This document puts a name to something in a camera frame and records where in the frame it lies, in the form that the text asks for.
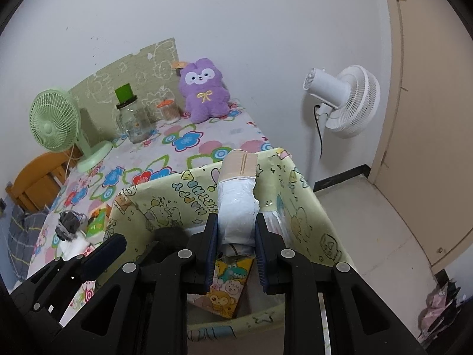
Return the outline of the white cloth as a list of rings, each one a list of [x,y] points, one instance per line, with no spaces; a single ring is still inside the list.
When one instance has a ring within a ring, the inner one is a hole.
[[[90,242],[82,236],[79,236],[73,241],[61,241],[58,250],[63,260],[70,260],[78,255],[87,256],[92,253],[95,248]]]

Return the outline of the grey plaid pillow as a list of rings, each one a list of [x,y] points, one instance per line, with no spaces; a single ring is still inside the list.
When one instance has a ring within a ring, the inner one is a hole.
[[[27,278],[30,261],[37,251],[36,243],[46,216],[47,213],[44,211],[24,212],[18,205],[12,210],[7,235],[7,252],[19,280]]]

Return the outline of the pink bag on floor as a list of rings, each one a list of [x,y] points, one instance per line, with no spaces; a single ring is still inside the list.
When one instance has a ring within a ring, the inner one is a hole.
[[[448,281],[443,287],[437,288],[427,297],[427,308],[419,317],[420,334],[418,340],[423,348],[427,348],[438,335],[455,321],[459,306],[457,296],[460,287]]]

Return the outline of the cartoon tissue pack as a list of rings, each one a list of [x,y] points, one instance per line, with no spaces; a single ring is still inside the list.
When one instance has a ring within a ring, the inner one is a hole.
[[[233,318],[252,269],[253,256],[221,257],[205,296],[205,308],[225,319]]]

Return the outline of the yellow patterned storage box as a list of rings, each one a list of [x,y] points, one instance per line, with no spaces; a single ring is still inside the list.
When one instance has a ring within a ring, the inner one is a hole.
[[[138,260],[160,227],[190,228],[204,225],[216,211],[216,181],[221,164],[194,167],[184,172],[125,188],[114,200],[105,236],[124,235],[125,252],[97,279],[101,287],[123,264]],[[264,212],[277,212],[283,220],[285,243],[314,263],[333,266],[353,261],[343,247],[329,217],[288,151],[274,148],[257,155],[254,195]],[[240,338],[283,325],[285,305],[256,308],[232,320],[198,321],[188,325],[188,340],[214,341]]]

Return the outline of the floral tablecloth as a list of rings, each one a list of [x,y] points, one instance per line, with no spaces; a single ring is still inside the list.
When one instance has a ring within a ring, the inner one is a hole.
[[[84,173],[73,170],[50,202],[50,212],[38,232],[31,256],[29,276],[63,254],[55,233],[61,212],[72,210],[88,216],[96,208],[111,207],[115,200],[123,201],[120,192],[126,188],[218,163],[233,149],[261,152],[272,147],[235,99],[224,118],[193,124],[183,117],[174,124],[157,124],[152,135],[141,143],[133,144],[121,136],[112,145],[112,150],[96,167]]]

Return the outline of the wooden chair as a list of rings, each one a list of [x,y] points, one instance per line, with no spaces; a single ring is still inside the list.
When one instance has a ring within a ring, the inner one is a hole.
[[[67,174],[82,157],[80,152],[70,152],[71,159],[64,152],[47,152],[33,159],[18,173],[14,182],[6,186],[7,195],[27,212],[39,212],[50,207],[65,184]]]

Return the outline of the beige door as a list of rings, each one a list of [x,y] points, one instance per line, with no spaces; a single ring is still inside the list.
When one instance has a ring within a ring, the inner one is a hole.
[[[371,180],[433,272],[472,244],[472,38],[447,0],[388,0],[391,91]]]

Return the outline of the green desk fan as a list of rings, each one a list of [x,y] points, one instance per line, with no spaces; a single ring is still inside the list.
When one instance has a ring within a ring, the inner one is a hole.
[[[112,150],[112,143],[107,140],[94,146],[89,144],[82,129],[79,107],[69,93],[62,90],[48,89],[35,97],[30,107],[29,126],[36,142],[49,151],[79,148],[82,152],[76,164],[79,172],[90,171]]]

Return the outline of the glass jar green lid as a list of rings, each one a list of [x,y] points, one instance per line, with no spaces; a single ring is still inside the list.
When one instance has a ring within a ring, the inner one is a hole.
[[[142,143],[152,135],[152,123],[129,83],[115,90],[116,123],[132,143]]]

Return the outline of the small toothpick jar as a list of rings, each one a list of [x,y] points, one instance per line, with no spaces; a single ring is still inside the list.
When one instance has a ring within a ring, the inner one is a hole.
[[[163,120],[167,124],[175,123],[181,117],[179,107],[173,99],[165,99],[161,101],[156,105],[156,108],[160,111]]]

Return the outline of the purple bunny plush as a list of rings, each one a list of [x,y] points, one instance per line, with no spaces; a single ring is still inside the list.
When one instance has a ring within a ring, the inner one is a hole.
[[[229,113],[230,93],[223,75],[210,59],[188,63],[180,72],[179,92],[192,123],[204,123]]]

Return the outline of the white standing fan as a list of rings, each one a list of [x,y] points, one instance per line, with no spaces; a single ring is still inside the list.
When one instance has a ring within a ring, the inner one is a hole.
[[[342,139],[359,135],[374,118],[380,103],[376,77],[360,65],[352,65],[332,76],[313,68],[305,77],[305,92],[320,100],[316,114],[324,129]]]

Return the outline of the green patterned board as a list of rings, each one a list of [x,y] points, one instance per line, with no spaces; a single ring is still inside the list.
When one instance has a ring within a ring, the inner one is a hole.
[[[172,67],[178,59],[176,41],[169,38],[112,62],[72,87],[71,97],[78,104],[89,144],[118,137],[116,89],[123,85],[131,87],[152,123],[162,119],[157,105],[166,99],[183,109],[179,77]]]

